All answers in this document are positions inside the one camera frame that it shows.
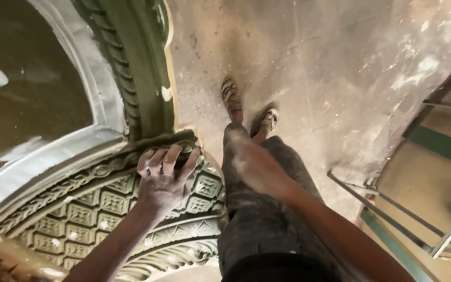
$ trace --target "dark pants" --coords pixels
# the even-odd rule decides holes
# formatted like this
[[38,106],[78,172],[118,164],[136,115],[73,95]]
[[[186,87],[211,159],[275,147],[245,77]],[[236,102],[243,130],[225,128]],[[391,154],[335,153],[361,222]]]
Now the dark pants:
[[[222,275],[244,257],[261,253],[298,253],[315,258],[338,274],[332,254],[314,232],[289,208],[277,200],[254,192],[237,175],[232,160],[234,151],[229,133],[238,131],[248,137],[247,130],[237,122],[230,123],[224,132],[222,171],[225,179],[225,205],[229,224],[218,238],[218,256]],[[293,180],[323,202],[300,156],[285,145],[278,136],[261,146],[285,169]]]

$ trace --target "dusty hand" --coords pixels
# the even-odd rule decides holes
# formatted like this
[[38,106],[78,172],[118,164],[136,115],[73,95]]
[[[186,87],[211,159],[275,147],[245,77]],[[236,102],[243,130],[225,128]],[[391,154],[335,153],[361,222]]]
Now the dusty hand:
[[175,208],[191,193],[193,172],[199,158],[199,148],[192,150],[181,170],[175,170],[175,162],[182,151],[179,145],[170,149],[149,150],[138,161],[140,179],[139,202],[153,205],[162,214]]
[[258,193],[283,200],[288,186],[294,181],[269,151],[239,134],[233,135],[232,141],[235,148],[233,165],[243,181]]

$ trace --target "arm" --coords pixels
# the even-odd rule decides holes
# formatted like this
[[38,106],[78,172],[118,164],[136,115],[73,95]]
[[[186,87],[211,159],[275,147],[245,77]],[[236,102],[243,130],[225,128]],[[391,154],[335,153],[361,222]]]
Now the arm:
[[307,193],[286,175],[269,151],[235,137],[235,165],[243,181],[292,208],[349,272],[363,281],[410,281],[410,274],[354,224]]
[[182,147],[173,145],[144,153],[139,160],[138,201],[119,225],[64,279],[64,282],[113,281],[133,249],[191,192],[199,148],[192,151],[180,171],[174,166]]

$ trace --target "foot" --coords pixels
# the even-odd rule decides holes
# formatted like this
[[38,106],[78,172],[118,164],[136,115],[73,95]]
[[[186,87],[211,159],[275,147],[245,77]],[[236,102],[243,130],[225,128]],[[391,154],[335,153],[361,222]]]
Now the foot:
[[254,138],[257,135],[264,135],[265,139],[267,135],[274,129],[278,123],[279,113],[275,106],[268,106],[262,115],[254,122],[252,130],[250,131],[250,137]]
[[229,118],[241,124],[243,122],[241,100],[238,95],[236,82],[230,76],[226,76],[224,82],[222,82],[222,101],[229,114]]

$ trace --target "green stripe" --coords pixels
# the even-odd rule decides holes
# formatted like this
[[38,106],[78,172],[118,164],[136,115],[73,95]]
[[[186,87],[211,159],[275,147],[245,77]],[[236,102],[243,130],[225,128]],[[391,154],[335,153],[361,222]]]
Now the green stripe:
[[373,233],[386,245],[386,247],[403,264],[406,271],[417,282],[433,282],[424,270],[410,257],[400,244],[378,223],[375,217],[367,210],[361,212],[361,219],[370,227]]
[[445,134],[414,125],[405,131],[403,137],[451,160],[451,137]]

